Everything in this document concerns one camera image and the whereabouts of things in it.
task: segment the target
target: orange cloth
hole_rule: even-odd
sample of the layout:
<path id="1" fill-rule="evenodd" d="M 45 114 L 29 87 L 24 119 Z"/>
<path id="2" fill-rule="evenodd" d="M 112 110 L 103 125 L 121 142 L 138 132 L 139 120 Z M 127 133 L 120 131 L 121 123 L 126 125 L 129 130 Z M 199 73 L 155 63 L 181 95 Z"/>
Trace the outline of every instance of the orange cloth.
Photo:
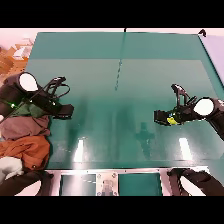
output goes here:
<path id="1" fill-rule="evenodd" d="M 0 158 L 19 158 L 30 170 L 43 170 L 47 164 L 50 144 L 45 136 L 28 136 L 16 141 L 0 142 Z"/>

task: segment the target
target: yellow tag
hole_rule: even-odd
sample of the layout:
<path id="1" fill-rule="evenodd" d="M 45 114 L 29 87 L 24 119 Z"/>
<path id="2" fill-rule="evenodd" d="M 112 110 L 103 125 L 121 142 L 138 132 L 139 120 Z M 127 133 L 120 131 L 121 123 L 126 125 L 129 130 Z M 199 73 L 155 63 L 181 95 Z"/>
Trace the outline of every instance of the yellow tag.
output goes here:
<path id="1" fill-rule="evenodd" d="M 167 118 L 167 121 L 170 123 L 170 124 L 178 124 L 173 117 L 168 117 Z"/>

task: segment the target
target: white wall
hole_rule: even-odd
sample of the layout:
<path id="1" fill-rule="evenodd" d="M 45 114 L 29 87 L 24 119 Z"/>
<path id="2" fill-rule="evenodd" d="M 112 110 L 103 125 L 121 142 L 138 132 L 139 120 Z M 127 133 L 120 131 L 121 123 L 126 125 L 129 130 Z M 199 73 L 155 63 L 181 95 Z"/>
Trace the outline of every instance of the white wall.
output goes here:
<path id="1" fill-rule="evenodd" d="M 197 34 L 202 28 L 128 28 L 127 32 L 160 32 Z M 207 35 L 224 36 L 224 28 L 204 28 Z M 124 28 L 0 28 L 0 46 L 9 49 L 24 37 L 33 42 L 38 32 L 123 32 Z"/>

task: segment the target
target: teal tabletop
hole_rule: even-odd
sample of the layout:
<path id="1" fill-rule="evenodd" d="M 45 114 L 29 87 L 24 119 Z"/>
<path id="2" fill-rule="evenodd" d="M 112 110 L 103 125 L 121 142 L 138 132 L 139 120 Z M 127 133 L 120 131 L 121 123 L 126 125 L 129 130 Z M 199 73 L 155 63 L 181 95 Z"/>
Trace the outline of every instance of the teal tabletop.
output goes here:
<path id="1" fill-rule="evenodd" d="M 47 169 L 209 165 L 223 178 L 224 142 L 206 121 L 165 127 L 153 119 L 175 106 L 174 83 L 190 96 L 224 99 L 197 35 L 39 33 L 26 71 L 40 85 L 65 76 L 71 88 L 60 102 L 74 106 L 72 119 L 51 120 Z"/>

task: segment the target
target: brown fabric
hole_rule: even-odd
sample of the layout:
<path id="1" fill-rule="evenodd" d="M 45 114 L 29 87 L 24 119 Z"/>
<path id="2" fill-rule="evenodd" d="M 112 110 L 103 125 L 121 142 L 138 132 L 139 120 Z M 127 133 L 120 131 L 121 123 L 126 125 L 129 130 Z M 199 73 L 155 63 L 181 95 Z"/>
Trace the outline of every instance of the brown fabric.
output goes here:
<path id="1" fill-rule="evenodd" d="M 2 137 L 5 140 L 17 140 L 26 136 L 50 135 L 47 129 L 48 116 L 34 117 L 10 117 L 0 124 Z"/>
<path id="2" fill-rule="evenodd" d="M 44 136 L 29 136 L 16 141 L 0 142 L 0 158 L 19 158 L 30 170 L 42 170 L 47 164 L 50 144 Z"/>

